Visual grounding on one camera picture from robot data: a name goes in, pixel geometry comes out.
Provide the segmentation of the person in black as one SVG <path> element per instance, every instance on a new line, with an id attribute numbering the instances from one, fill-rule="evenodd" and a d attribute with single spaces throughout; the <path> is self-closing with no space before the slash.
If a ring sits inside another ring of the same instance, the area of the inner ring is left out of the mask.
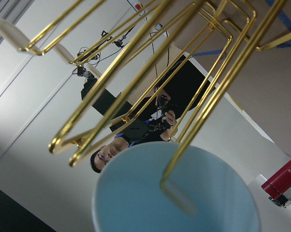
<path id="1" fill-rule="evenodd" d="M 100 173 L 115 155 L 134 145 L 169 141 L 170 133 L 184 111 L 198 105 L 210 81 L 185 58 L 182 55 L 149 96 L 133 110 L 134 116 L 145 108 L 137 119 L 91 155 L 90 165 L 94 172 Z"/>

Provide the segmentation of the light blue cup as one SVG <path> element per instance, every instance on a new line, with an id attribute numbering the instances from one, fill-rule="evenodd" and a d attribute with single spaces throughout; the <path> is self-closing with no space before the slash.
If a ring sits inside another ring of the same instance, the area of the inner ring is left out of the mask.
<path id="1" fill-rule="evenodd" d="M 165 182 L 178 144 L 152 142 L 116 155 L 92 197 L 98 232 L 258 232 L 255 201 L 241 177 L 217 156 L 187 148 Z"/>

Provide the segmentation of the clear black-lidded bottle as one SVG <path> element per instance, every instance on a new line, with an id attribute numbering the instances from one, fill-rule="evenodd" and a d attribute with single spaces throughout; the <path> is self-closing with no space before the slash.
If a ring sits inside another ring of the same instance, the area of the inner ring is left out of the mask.
<path id="1" fill-rule="evenodd" d="M 291 188 L 289 188 L 276 199 L 272 198 L 271 196 L 269 196 L 268 199 L 275 205 L 286 208 L 287 206 L 291 205 Z"/>

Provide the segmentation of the red thermos bottle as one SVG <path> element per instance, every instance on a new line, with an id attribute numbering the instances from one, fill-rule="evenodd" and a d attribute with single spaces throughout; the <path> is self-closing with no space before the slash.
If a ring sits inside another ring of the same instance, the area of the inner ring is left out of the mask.
<path id="1" fill-rule="evenodd" d="M 283 194 L 291 188 L 291 160 L 267 179 L 261 185 L 261 188 L 274 200 L 278 200 L 282 197 Z"/>

